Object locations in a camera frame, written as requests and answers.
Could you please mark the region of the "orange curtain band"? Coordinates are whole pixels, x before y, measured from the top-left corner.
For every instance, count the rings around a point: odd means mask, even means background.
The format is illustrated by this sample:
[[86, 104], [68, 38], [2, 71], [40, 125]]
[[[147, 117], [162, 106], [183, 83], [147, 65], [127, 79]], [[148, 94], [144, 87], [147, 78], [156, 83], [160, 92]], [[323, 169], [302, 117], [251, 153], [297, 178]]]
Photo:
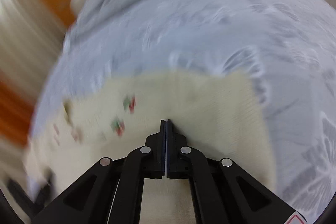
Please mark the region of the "orange curtain band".
[[1, 72], [1, 137], [21, 147], [27, 144], [33, 105], [24, 100]]

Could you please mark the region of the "beige striped curtain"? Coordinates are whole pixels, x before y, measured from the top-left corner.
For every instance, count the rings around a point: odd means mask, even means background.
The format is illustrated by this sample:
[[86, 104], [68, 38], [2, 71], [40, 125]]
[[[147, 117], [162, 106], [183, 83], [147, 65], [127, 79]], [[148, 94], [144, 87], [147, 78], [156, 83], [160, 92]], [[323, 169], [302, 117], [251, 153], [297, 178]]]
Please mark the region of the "beige striped curtain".
[[42, 0], [1, 0], [1, 77], [24, 100], [37, 100], [65, 32]]

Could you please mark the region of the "cream knit sweater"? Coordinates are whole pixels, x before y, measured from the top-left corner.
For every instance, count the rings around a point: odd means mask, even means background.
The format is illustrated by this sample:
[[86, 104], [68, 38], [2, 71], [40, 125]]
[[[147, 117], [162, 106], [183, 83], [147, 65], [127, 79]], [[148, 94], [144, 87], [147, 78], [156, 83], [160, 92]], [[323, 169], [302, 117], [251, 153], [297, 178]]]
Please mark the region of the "cream knit sweater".
[[171, 120], [206, 157], [231, 158], [270, 190], [276, 167], [261, 106], [244, 73], [187, 71], [113, 78], [97, 92], [64, 100], [29, 141], [25, 169], [60, 194], [102, 157], [117, 160]]

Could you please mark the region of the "blue butterfly bed sheet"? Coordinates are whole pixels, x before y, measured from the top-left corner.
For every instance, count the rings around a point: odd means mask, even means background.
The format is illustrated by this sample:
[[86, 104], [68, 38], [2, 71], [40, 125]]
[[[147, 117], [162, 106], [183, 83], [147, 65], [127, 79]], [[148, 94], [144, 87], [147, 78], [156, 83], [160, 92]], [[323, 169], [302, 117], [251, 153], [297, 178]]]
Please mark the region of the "blue butterfly bed sheet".
[[109, 79], [244, 73], [261, 106], [282, 200], [314, 223], [335, 194], [335, 9], [324, 0], [139, 0], [78, 20], [31, 130]]

